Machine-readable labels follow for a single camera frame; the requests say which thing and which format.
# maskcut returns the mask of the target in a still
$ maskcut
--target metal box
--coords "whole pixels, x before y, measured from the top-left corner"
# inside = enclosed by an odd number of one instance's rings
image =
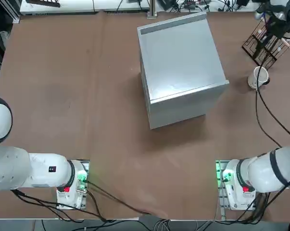
[[[229,84],[206,13],[138,27],[138,36],[150,128],[206,114]]]

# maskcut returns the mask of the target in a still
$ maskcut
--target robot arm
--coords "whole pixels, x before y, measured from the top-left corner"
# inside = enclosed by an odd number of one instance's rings
[[[13,116],[0,98],[0,143],[9,135]],[[0,146],[0,191],[17,188],[56,187],[57,201],[81,208],[87,179],[79,160],[67,160],[58,154],[28,153],[16,147]]]
[[[279,191],[290,181],[290,146],[253,158],[231,160],[223,172],[230,208],[245,210],[255,193]]]

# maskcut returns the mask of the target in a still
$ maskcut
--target brown table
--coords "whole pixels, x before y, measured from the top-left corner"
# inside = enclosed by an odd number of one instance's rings
[[[230,82],[228,90],[206,116],[150,130],[136,28],[177,16],[161,13],[148,20],[142,13],[99,13],[22,18],[13,27],[0,72],[0,96],[14,115],[4,145],[90,159],[92,181],[159,217],[213,219],[215,160],[251,157],[275,148],[257,125],[255,92],[246,83],[255,64],[240,48],[257,22],[252,13],[208,15]],[[181,42],[165,52],[176,53]],[[290,51],[269,74],[271,82],[263,87],[263,96],[290,129]],[[290,137],[262,105],[259,114],[267,132],[282,145],[290,144]],[[24,192],[54,199],[54,189]],[[97,198],[108,218],[138,216],[108,198]],[[94,211],[92,203],[88,211]],[[93,218],[77,212],[72,216]],[[0,192],[0,218],[52,217],[47,209]],[[290,221],[290,190],[269,207],[265,219]]]

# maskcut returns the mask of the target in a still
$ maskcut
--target paper cup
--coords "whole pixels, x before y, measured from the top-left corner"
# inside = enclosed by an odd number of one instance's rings
[[[257,75],[259,72],[259,66],[254,69],[254,71],[251,73],[251,75],[247,78],[247,83],[249,86],[253,89],[257,89]],[[258,86],[260,87],[263,85],[265,82],[267,82],[269,79],[269,74],[267,70],[262,66],[260,73],[259,73],[259,78],[258,78]]]

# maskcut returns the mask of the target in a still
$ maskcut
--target black wire rack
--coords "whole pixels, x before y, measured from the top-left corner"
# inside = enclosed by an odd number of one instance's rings
[[[36,5],[60,7],[59,0],[26,0],[26,2]]]
[[[278,39],[267,33],[265,23],[261,20],[249,38],[242,45],[243,50],[258,65],[263,65],[267,70],[280,58],[290,47],[289,39]]]

